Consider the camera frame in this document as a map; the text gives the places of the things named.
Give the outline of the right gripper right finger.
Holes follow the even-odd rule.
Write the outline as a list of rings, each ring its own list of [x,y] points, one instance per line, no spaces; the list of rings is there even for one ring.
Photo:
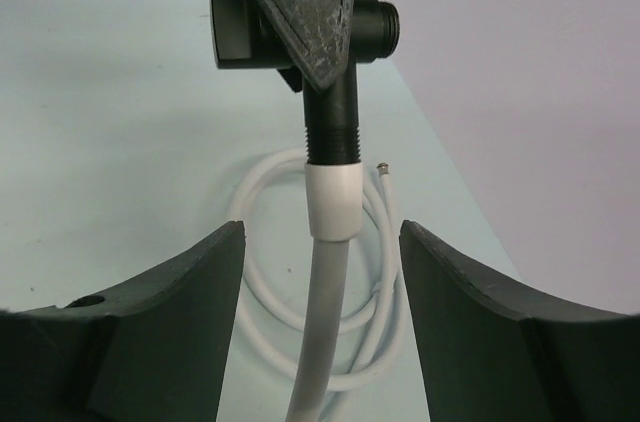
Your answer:
[[[434,421],[635,421],[639,319],[527,286],[416,222],[401,262]]]

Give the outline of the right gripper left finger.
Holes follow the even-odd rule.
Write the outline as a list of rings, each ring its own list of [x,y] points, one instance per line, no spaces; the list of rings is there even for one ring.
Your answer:
[[[58,308],[1,315],[5,421],[213,421],[245,228]]]

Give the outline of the black T-shaped pipe fitting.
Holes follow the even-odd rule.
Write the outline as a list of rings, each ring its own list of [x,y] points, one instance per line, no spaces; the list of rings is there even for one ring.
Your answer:
[[[381,0],[354,0],[340,35],[325,50],[296,60],[254,0],[210,0],[216,65],[225,70],[277,71],[303,95],[307,162],[351,165],[361,160],[357,69],[390,57],[400,38],[397,8]]]

